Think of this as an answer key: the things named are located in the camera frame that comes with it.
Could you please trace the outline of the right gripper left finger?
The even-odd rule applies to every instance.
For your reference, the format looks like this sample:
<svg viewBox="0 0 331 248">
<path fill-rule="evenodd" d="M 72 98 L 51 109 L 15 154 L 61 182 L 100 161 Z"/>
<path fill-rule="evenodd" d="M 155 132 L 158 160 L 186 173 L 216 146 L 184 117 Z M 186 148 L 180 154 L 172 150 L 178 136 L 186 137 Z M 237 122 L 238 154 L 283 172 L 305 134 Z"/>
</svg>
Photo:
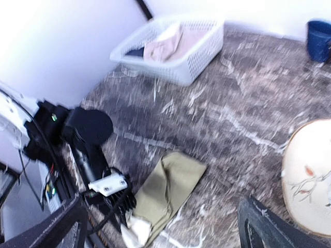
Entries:
<svg viewBox="0 0 331 248">
<path fill-rule="evenodd" d="M 73 247 L 83 247 L 87 236 L 88 214 L 82 199 L 74 197 L 64 203 L 47 219 L 1 244 L 1 247 L 57 247 L 77 224 Z"/>
</svg>

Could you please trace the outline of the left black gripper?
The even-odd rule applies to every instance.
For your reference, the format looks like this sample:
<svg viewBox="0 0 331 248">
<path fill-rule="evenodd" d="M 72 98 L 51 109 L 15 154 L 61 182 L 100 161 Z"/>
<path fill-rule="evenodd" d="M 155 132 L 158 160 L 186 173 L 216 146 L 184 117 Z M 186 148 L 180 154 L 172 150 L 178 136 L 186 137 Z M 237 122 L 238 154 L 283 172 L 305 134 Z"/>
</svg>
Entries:
<svg viewBox="0 0 331 248">
<path fill-rule="evenodd" d="M 127 227 L 126 215 L 137 205 L 129 175 L 110 167 L 100 146 L 73 143 L 66 145 L 78 169 L 78 187 L 88 207 L 94 206 L 104 220 L 94 227 L 100 230 L 106 223 L 115 229 Z"/>
</svg>

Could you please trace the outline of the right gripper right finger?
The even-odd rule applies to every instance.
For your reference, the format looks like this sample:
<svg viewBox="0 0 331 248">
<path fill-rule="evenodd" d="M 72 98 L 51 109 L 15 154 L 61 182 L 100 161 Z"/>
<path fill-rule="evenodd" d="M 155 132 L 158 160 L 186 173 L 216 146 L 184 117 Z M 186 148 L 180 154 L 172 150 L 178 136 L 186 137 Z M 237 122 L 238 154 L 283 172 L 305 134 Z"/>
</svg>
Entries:
<svg viewBox="0 0 331 248">
<path fill-rule="evenodd" d="M 323 247 L 323 243 L 292 227 L 253 196 L 237 208 L 241 247 Z"/>
</svg>

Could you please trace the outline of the olive green underwear white waistband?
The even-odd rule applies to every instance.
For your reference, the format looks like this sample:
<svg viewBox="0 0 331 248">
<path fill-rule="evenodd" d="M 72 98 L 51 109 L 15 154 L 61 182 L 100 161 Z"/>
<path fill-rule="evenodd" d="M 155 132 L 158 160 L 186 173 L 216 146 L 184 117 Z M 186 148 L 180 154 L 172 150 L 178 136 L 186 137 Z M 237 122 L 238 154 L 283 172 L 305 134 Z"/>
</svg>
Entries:
<svg viewBox="0 0 331 248">
<path fill-rule="evenodd" d="M 126 247 L 147 247 L 189 198 L 206 170 L 181 152 L 163 156 L 135 194 L 137 205 L 121 225 Z"/>
</svg>

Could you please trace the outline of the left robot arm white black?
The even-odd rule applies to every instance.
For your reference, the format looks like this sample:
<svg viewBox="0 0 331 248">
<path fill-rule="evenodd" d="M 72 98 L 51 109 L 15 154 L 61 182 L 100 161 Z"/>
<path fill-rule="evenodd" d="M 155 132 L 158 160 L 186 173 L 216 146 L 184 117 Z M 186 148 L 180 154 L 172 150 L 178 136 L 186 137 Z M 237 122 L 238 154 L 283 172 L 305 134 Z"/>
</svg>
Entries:
<svg viewBox="0 0 331 248">
<path fill-rule="evenodd" d="M 1 130 L 6 132 L 19 156 L 44 164 L 48 171 L 39 206 L 62 201 L 73 194 L 66 165 L 58 149 L 67 144 L 82 178 L 82 198 L 88 206 L 101 208 L 104 219 L 92 228 L 95 233 L 106 223 L 116 230 L 127 226 L 127 217 L 137 205 L 128 175 L 110 167 L 101 149 L 113 133 L 111 118 L 100 110 L 68 109 L 48 101 L 28 98 L 1 85 Z"/>
</svg>

